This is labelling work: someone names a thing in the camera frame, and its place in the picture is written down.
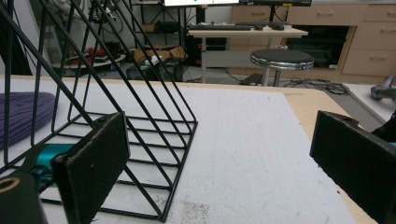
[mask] brown box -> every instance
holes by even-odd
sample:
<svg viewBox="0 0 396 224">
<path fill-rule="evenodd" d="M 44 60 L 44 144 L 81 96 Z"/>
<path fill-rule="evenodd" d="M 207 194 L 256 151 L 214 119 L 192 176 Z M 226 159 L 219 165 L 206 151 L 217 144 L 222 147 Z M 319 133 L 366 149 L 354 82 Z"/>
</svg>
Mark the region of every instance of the brown box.
<svg viewBox="0 0 396 224">
<path fill-rule="evenodd" d="M 158 30 L 157 24 L 143 24 L 142 25 L 144 32 L 156 32 Z"/>
<path fill-rule="evenodd" d="M 163 60 L 180 58 L 184 61 L 188 57 L 188 55 L 181 46 L 158 46 L 154 48 L 156 49 L 158 55 L 163 56 Z M 148 56 L 154 55 L 154 52 L 151 50 L 150 47 L 145 47 L 145 50 L 147 51 Z M 146 60 L 146 56 L 141 48 L 134 51 L 134 59 L 137 62 L 143 62 Z"/>
</svg>

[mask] round stool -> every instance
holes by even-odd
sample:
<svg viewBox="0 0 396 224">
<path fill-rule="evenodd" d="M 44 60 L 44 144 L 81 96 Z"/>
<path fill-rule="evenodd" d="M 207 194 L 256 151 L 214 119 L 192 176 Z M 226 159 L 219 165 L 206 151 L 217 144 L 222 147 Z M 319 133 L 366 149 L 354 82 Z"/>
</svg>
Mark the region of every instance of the round stool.
<svg viewBox="0 0 396 224">
<path fill-rule="evenodd" d="M 298 50 L 287 49 L 258 49 L 250 54 L 250 61 L 265 68 L 275 68 L 274 85 L 279 85 L 281 70 L 305 70 L 314 66 L 314 58 Z M 266 85 L 267 75 L 263 75 Z"/>
</svg>

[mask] black wire rack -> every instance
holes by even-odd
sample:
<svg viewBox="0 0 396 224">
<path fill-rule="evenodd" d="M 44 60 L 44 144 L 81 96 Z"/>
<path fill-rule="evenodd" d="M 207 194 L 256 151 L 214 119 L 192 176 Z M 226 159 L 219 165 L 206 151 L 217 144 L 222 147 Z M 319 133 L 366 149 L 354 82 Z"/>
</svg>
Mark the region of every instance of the black wire rack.
<svg viewBox="0 0 396 224">
<path fill-rule="evenodd" d="M 35 65 L 33 76 L 25 77 L 30 79 L 26 85 L 29 85 L 35 94 L 30 136 L 10 146 L 8 134 L 10 94 L 18 89 L 15 86 L 20 85 L 19 81 L 22 80 L 18 76 L 11 75 L 13 64 L 11 58 L 14 50 L 12 45 L 7 45 L 7 57 L 4 60 L 6 69 L 0 72 L 4 74 L 5 95 L 5 106 L 2 108 L 5 112 L 5 122 L 0 124 L 4 128 L 4 147 L 0 150 L 0 156 L 3 159 L 0 163 L 0 176 L 18 169 L 26 154 L 34 146 L 54 142 L 76 143 L 84 136 L 84 133 L 92 129 L 92 121 L 96 118 L 114 111 L 124 111 L 130 135 L 131 158 L 113 191 L 126 190 L 128 192 L 126 198 L 134 199 L 128 202 L 124 195 L 123 199 L 126 203 L 122 204 L 114 204 L 111 199 L 109 202 L 106 200 L 100 212 L 165 222 L 198 121 L 163 61 L 153 64 L 145 51 L 142 43 L 148 43 L 151 49 L 155 48 L 134 16 L 130 3 L 128 4 L 125 0 L 106 0 L 105 2 L 92 0 L 87 13 L 87 10 L 84 11 L 80 7 L 78 1 L 71 0 L 70 2 L 70 11 L 66 21 L 60 19 L 48 1 L 37 0 L 35 2 L 41 7 L 38 43 L 32 43 L 20 25 L 15 22 L 14 2 L 8 0 L 6 4 L 0 4 L 0 19 L 7 25 L 2 29 L 7 34 L 7 42 L 11 43 L 11 40 L 14 40 L 21 43 Z M 143 50 L 150 66 L 156 68 L 153 71 L 159 82 L 155 85 L 148 81 L 124 38 L 117 32 L 114 18 L 108 15 L 107 6 L 110 4 L 114 10 L 118 11 L 117 20 L 124 24 L 123 36 L 128 33 L 128 36 L 134 38 L 138 47 Z M 98 14 L 102 15 L 100 20 L 97 20 Z M 92 22 L 93 17 L 96 17 L 95 23 Z M 76 21 L 85 29 L 81 46 L 78 46 L 73 36 L 70 35 L 70 31 L 75 29 Z M 56 69 L 49 63 L 44 51 L 48 26 L 55 27 L 64 40 L 61 43 L 62 59 Z M 132 85 L 128 80 L 125 69 L 118 64 L 117 56 L 112 54 L 100 36 L 105 27 L 113 31 L 117 42 L 120 43 L 120 50 L 132 61 L 143 77 L 144 85 Z M 88 46 L 89 39 L 94 39 L 94 52 L 90 60 L 85 52 L 87 47 L 91 47 Z M 95 58 L 99 49 L 106 53 L 113 68 L 120 75 L 122 85 L 113 86 L 111 82 L 109 84 L 103 81 L 96 72 Z M 73 70 L 75 75 L 65 78 L 64 72 L 68 69 L 67 60 L 70 50 L 77 55 L 78 64 Z M 163 80 L 159 67 L 164 68 L 170 82 Z M 41 91 L 48 91 L 48 85 L 54 86 L 51 93 L 55 96 L 51 121 L 42 129 L 36 130 L 38 94 Z M 120 87 L 122 87 L 121 97 L 114 93 Z M 97 102 L 106 103 L 104 106 L 92 105 Z M 46 197 L 46 191 L 42 192 L 41 198 L 44 203 L 62 204 L 61 200 L 56 197 Z"/>
</svg>

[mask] purple yarn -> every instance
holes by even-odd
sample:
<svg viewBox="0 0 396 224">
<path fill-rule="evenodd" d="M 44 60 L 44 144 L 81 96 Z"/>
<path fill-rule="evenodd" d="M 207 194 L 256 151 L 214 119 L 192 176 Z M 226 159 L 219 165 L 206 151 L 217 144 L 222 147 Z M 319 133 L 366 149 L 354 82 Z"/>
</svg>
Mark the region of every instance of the purple yarn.
<svg viewBox="0 0 396 224">
<path fill-rule="evenodd" d="M 9 95 L 8 145 L 11 146 L 30 136 L 33 118 L 34 92 L 11 92 Z M 52 118 L 55 96 L 38 94 L 35 130 L 43 127 Z M 0 93 L 0 150 L 4 148 L 5 94 Z"/>
</svg>

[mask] monitor screen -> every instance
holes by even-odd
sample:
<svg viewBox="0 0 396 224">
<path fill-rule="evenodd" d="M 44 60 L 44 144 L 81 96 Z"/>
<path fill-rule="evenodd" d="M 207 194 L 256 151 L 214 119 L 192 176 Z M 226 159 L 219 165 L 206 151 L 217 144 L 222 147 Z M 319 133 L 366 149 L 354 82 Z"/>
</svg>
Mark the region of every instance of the monitor screen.
<svg viewBox="0 0 396 224">
<path fill-rule="evenodd" d="M 240 3 L 258 6 L 310 7 L 312 0 L 240 0 Z"/>
<path fill-rule="evenodd" d="M 237 5 L 239 0 L 163 0 L 166 7 Z"/>
</svg>

